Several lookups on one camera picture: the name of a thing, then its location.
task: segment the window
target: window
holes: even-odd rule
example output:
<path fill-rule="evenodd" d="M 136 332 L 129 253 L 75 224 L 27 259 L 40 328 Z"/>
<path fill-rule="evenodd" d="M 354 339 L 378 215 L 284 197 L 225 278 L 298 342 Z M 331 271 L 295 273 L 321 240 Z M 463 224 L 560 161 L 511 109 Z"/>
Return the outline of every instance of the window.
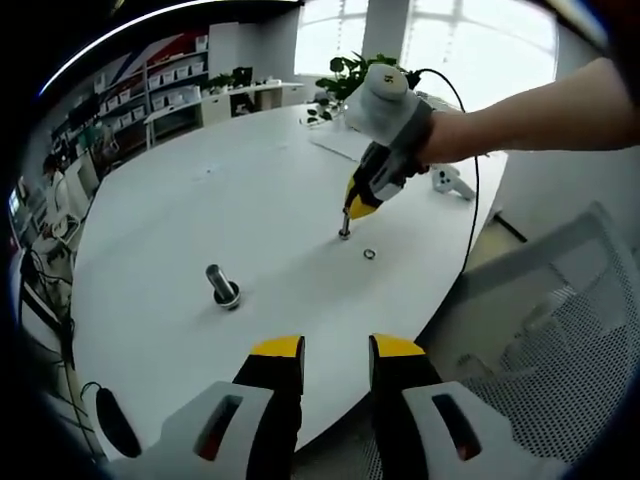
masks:
<path fill-rule="evenodd" d="M 298 23 L 294 73 L 330 75 L 335 56 L 362 53 L 369 0 L 308 0 Z"/>
<path fill-rule="evenodd" d="M 9 195 L 9 211 L 11 212 L 11 215 L 15 215 L 19 208 L 20 202 L 18 201 L 18 193 L 14 188 L 11 192 L 11 195 Z"/>
<path fill-rule="evenodd" d="M 455 85 L 468 110 L 552 82 L 557 29 L 525 0 L 411 0 L 401 65 L 434 68 Z M 456 105 L 449 87 L 425 73 L 417 90 Z"/>

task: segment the paper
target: paper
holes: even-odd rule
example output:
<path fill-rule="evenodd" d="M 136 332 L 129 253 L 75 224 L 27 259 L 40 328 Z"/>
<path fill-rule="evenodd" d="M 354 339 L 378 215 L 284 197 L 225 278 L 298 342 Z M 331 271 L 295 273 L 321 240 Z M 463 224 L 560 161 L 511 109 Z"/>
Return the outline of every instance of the paper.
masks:
<path fill-rule="evenodd" d="M 360 158 L 371 143 L 371 140 L 344 125 L 329 125 L 330 128 L 324 127 L 323 125 L 321 128 L 314 128 L 309 141 L 314 145 L 360 163 Z"/>

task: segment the human arm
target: human arm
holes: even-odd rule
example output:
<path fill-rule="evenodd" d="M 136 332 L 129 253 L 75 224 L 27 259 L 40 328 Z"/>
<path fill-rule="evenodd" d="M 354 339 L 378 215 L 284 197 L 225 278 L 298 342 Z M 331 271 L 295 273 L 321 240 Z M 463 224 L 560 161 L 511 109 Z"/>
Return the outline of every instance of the human arm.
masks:
<path fill-rule="evenodd" d="M 607 59 L 477 112 L 436 112 L 432 122 L 418 154 L 425 164 L 495 150 L 615 150 L 640 143 L 640 113 Z"/>

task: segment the metal bolt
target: metal bolt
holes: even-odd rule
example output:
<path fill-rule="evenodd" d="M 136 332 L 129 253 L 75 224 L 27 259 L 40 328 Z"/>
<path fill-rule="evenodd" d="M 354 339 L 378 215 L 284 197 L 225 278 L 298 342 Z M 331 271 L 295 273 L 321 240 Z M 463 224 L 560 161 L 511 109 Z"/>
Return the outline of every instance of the metal bolt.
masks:
<path fill-rule="evenodd" d="M 240 304 L 240 288 L 227 279 L 219 265 L 209 265 L 205 274 L 213 285 L 213 298 L 218 305 L 232 310 Z"/>
<path fill-rule="evenodd" d="M 351 235 L 351 232 L 349 231 L 350 222 L 351 222 L 351 219 L 349 218 L 349 213 L 345 210 L 344 218 L 342 219 L 342 228 L 338 231 L 338 235 L 342 240 L 347 240 Z"/>

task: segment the cable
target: cable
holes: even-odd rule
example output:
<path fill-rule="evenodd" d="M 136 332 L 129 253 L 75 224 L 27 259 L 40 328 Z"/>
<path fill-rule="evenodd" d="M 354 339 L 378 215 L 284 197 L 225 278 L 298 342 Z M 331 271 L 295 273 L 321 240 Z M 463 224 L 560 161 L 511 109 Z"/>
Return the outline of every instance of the cable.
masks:
<path fill-rule="evenodd" d="M 29 252 L 31 253 L 32 258 L 35 258 L 36 260 L 38 260 L 38 264 L 40 265 L 40 269 L 36 269 L 36 272 L 38 272 L 38 275 L 44 277 L 44 278 L 48 278 L 50 280 L 61 280 L 63 282 L 65 282 L 67 285 L 71 285 L 71 282 L 69 280 L 67 280 L 66 278 L 63 277 L 58 277 L 56 275 L 49 275 L 47 273 L 44 273 L 44 264 L 42 263 L 42 258 L 40 258 L 40 255 L 38 255 L 35 250 L 29 250 Z"/>
<path fill-rule="evenodd" d="M 80 425 L 82 425 L 82 420 L 80 420 L 80 413 L 78 411 L 78 406 L 76 405 L 76 402 L 73 401 L 73 393 L 71 390 L 71 380 L 69 379 L 69 371 L 65 368 L 64 369 L 64 374 L 67 377 L 67 385 L 69 386 L 69 393 L 71 396 L 71 404 L 73 405 L 73 410 L 76 413 L 76 418 L 78 419 L 78 423 Z M 87 436 L 87 432 L 85 431 L 84 428 L 81 428 L 80 431 L 82 432 L 82 435 L 84 436 L 84 440 L 87 442 L 87 446 L 89 447 L 89 450 L 91 451 L 91 458 L 96 458 L 96 451 L 93 449 L 93 445 L 91 445 L 91 442 L 89 441 L 89 437 Z"/>
<path fill-rule="evenodd" d="M 463 113 L 467 113 L 467 111 L 464 108 L 464 104 L 462 103 L 462 99 L 460 98 L 460 95 L 458 95 L 458 91 L 453 86 L 453 84 L 449 81 L 449 79 L 444 76 L 444 74 L 438 72 L 437 70 L 433 70 L 432 68 L 424 68 L 422 69 L 422 71 L 433 73 L 434 75 L 437 75 L 442 80 L 444 80 L 447 83 L 447 85 L 449 85 L 449 88 L 451 88 L 451 91 L 453 91 L 453 94 L 456 96 L 456 99 L 458 100 L 458 104 L 460 105 L 460 110 L 462 110 Z M 478 165 L 477 155 L 473 157 L 473 160 L 476 167 L 476 205 L 473 210 L 473 220 L 471 222 L 471 234 L 469 235 L 469 243 L 467 244 L 467 251 L 464 255 L 464 262 L 462 263 L 462 270 L 460 271 L 460 274 L 462 274 L 465 268 L 467 268 L 467 263 L 469 262 L 469 255 L 471 254 L 471 245 L 473 244 L 473 235 L 476 232 L 476 223 L 478 221 L 478 204 L 480 203 L 480 167 Z"/>
<path fill-rule="evenodd" d="M 87 382 L 84 384 L 84 386 L 82 387 L 82 390 L 80 390 L 80 398 L 82 398 L 82 396 L 84 395 L 84 393 L 87 391 L 87 389 L 89 387 L 91 387 L 92 385 L 95 385 L 98 388 L 102 388 L 102 385 L 100 385 L 98 382 Z"/>

